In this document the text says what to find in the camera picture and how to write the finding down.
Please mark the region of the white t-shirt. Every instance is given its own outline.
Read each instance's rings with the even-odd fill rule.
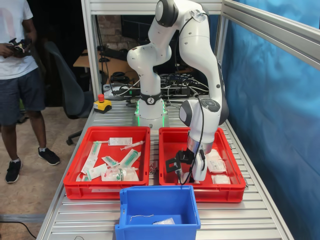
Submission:
[[[16,38],[20,42],[25,38],[23,20],[33,17],[27,0],[0,0],[0,43],[9,43]],[[32,56],[17,58],[0,56],[0,80],[15,79],[37,68]]]

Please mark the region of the gray shorts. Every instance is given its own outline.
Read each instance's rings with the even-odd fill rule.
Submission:
[[[0,125],[15,124],[20,118],[22,99],[26,111],[42,111],[45,106],[44,83],[39,69],[13,79],[0,79]]]

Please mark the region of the aluminum table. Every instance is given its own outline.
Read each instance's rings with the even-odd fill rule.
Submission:
[[[185,127],[179,109],[167,108],[171,127]],[[106,114],[91,111],[69,162],[69,168],[88,127],[131,126],[135,109],[125,101],[113,101]],[[198,203],[201,229],[196,240],[291,240],[285,221],[255,170],[231,125],[220,126],[229,142],[236,162],[247,182],[240,203]],[[159,133],[151,130],[150,164],[159,159]],[[151,175],[149,185],[157,185]],[[115,225],[120,217],[117,200],[70,200],[61,180],[46,214],[37,240],[116,240]]]

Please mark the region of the syringe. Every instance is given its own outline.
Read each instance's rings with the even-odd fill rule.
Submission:
[[[121,151],[122,151],[122,150],[125,150],[125,149],[130,149],[130,148],[133,148],[133,147],[142,145],[142,144],[144,144],[144,143],[145,143],[145,141],[138,141],[138,142],[136,142],[136,143],[127,145],[127,146],[125,146],[124,148],[121,148]]]

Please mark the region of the red plastic bin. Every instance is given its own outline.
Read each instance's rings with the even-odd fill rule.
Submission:
[[[140,181],[102,181],[97,177],[92,181],[76,181],[81,173],[94,141],[107,141],[109,138],[132,138],[133,143],[145,141],[143,145],[133,147],[141,152],[141,156],[132,165],[138,168]],[[109,146],[103,143],[100,147],[95,167],[104,164],[101,157],[110,156],[121,161],[131,149],[120,150],[122,146]],[[150,162],[150,128],[143,126],[92,126],[89,127],[72,160],[63,180],[66,196],[69,199],[120,199],[119,192],[123,188],[147,186],[149,184]]]
[[[174,158],[179,150],[187,149],[189,130],[188,127],[163,127],[159,129],[160,185],[179,185],[177,174],[175,172],[167,173],[166,160]],[[187,185],[193,186],[197,202],[241,202],[246,182],[221,128],[218,128],[214,135],[212,148],[216,149],[224,160],[231,184],[213,184],[211,176],[215,174],[207,170],[204,181],[187,183]],[[190,165],[182,163],[181,166],[184,173],[189,171]]]

